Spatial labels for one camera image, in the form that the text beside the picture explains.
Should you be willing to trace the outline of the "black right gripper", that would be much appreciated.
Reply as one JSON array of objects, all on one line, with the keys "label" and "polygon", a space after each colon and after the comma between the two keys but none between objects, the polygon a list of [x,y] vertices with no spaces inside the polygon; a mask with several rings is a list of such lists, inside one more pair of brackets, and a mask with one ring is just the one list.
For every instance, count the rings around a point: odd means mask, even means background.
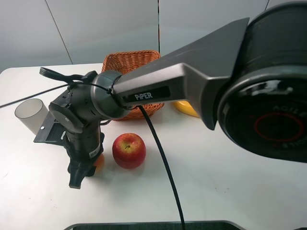
[{"label": "black right gripper", "polygon": [[69,86],[49,105],[53,117],[65,129],[64,148],[70,158],[69,187],[80,189],[85,177],[95,174],[96,166],[87,170],[75,167],[77,163],[90,163],[101,152],[100,121],[104,119],[95,108],[91,85]]}]

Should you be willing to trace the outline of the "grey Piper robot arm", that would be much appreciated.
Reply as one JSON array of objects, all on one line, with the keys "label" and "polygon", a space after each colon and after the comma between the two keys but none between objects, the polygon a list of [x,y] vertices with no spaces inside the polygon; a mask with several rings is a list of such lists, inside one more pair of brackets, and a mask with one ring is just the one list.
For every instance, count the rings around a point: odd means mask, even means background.
[{"label": "grey Piper robot arm", "polygon": [[219,124],[247,151],[307,161],[305,1],[231,22],[127,74],[55,78],[69,84],[49,111],[66,131],[71,188],[80,188],[101,154],[101,121],[167,101],[188,101],[208,129]]}]

